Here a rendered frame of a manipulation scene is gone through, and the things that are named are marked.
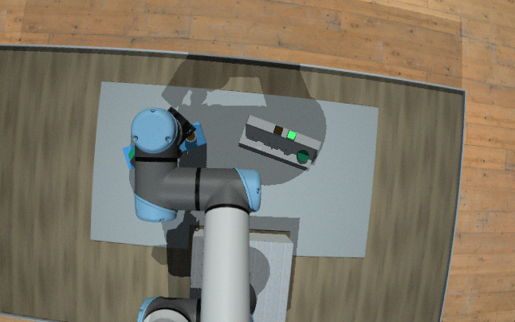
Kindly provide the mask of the blue four-tube rack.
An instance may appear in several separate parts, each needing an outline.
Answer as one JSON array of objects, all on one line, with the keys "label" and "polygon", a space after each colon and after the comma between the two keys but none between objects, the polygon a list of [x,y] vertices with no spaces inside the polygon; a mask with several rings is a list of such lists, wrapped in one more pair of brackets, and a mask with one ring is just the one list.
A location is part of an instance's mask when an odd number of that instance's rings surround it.
[{"label": "blue four-tube rack", "polygon": [[[190,149],[193,149],[193,148],[196,148],[196,147],[200,147],[200,146],[206,144],[206,140],[205,140],[205,137],[203,136],[202,129],[200,127],[199,122],[195,123],[195,124],[192,124],[192,125],[194,127],[196,127],[195,133],[197,135],[197,138],[193,142],[189,142],[189,141],[187,141],[185,139],[184,142],[180,145],[180,149],[182,150],[181,152],[188,151]],[[130,164],[130,159],[128,157],[128,153],[129,153],[129,151],[131,149],[134,149],[134,148],[135,148],[135,144],[133,144],[131,146],[128,146],[128,147],[122,148],[123,152],[124,152],[125,159],[126,159],[127,164],[128,164],[129,170],[134,168],[134,167]]]}]

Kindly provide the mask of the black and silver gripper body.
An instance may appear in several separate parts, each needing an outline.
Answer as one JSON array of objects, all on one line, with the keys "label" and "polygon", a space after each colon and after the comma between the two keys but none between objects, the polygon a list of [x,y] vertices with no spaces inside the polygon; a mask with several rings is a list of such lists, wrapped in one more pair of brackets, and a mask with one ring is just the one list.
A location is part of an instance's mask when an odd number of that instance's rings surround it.
[{"label": "black and silver gripper body", "polygon": [[177,112],[173,107],[170,107],[168,109],[169,112],[171,112],[171,114],[179,121],[179,123],[181,124],[181,127],[182,127],[182,131],[183,131],[183,136],[182,136],[182,139],[178,145],[178,149],[179,149],[179,146],[184,142],[184,140],[188,137],[188,136],[191,136],[192,133],[196,130],[196,128],[190,124],[188,122],[188,120],[186,120],[179,112]]}]

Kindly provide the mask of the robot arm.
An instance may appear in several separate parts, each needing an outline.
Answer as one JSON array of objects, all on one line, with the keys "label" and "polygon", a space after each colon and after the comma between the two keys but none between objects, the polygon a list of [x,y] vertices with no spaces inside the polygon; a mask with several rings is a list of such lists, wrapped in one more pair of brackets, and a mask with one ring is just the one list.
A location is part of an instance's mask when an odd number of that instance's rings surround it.
[{"label": "robot arm", "polygon": [[137,322],[254,322],[250,213],[260,209],[261,176],[236,167],[178,167],[182,127],[163,108],[139,112],[131,134],[136,216],[170,222],[178,210],[205,211],[201,299],[148,297]]}]

